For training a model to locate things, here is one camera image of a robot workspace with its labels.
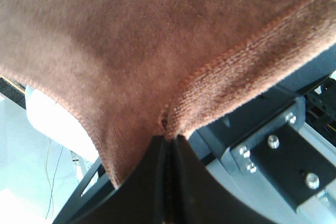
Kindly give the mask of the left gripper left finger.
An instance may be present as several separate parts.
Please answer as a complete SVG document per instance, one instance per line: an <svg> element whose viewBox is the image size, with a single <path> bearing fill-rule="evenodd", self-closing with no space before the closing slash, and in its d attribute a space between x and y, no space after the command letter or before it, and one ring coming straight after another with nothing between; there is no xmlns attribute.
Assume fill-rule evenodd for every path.
<svg viewBox="0 0 336 224"><path fill-rule="evenodd" d="M123 184L68 223L163 223L165 158L164 137L152 137Z"/></svg>

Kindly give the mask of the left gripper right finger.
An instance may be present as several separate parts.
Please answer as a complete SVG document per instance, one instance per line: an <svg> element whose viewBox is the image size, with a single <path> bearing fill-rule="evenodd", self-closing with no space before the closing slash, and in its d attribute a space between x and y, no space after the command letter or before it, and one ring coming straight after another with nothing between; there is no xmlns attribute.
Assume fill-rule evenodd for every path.
<svg viewBox="0 0 336 224"><path fill-rule="evenodd" d="M271 223L227 191L197 158L188 141L171 141L173 223Z"/></svg>

